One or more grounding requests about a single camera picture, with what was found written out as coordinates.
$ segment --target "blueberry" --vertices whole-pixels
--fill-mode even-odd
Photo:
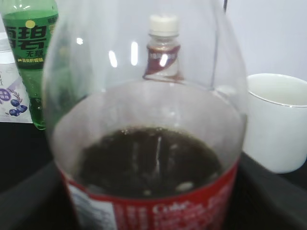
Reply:
[[[16,109],[10,109],[9,113],[10,113],[11,116],[16,116],[18,111]]]
[[[24,113],[25,111],[27,111],[28,107],[25,105],[19,105],[16,107],[17,111],[20,113]]]
[[[12,105],[12,106],[14,106],[14,107],[17,107],[17,106],[19,106],[19,105],[20,105],[20,103],[19,103],[19,101],[18,101],[18,100],[16,100],[16,99],[12,99],[12,100],[11,100],[11,105]]]

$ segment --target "plastic bottle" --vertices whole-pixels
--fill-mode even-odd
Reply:
[[[34,125],[45,129],[41,81],[47,49],[58,18],[54,0],[1,0],[1,15],[16,65],[30,98]]]
[[[218,2],[70,0],[63,12],[44,111],[81,228],[221,230],[247,85]]]
[[[176,16],[152,15],[150,17],[151,37],[148,43],[148,66],[144,79],[157,81],[180,81],[179,20]]]
[[[0,122],[31,123],[29,98],[6,33],[0,33]]]

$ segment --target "green plastic bottle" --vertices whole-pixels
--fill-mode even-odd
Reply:
[[[0,12],[19,73],[30,98],[34,125],[45,129],[42,75],[47,49],[58,18],[54,0],[0,0]]]

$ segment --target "black surface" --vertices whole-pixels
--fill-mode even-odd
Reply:
[[[0,162],[0,229],[77,230],[59,173],[50,163],[44,132],[25,124],[0,127],[6,131]],[[275,175],[243,155],[225,229],[307,229],[306,175],[307,163],[293,173]]]
[[[12,188],[52,160],[44,131],[33,124],[0,123],[0,193]]]

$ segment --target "white cup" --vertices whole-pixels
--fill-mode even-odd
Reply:
[[[249,113],[243,151],[274,173],[307,157],[307,82],[280,74],[248,77]]]

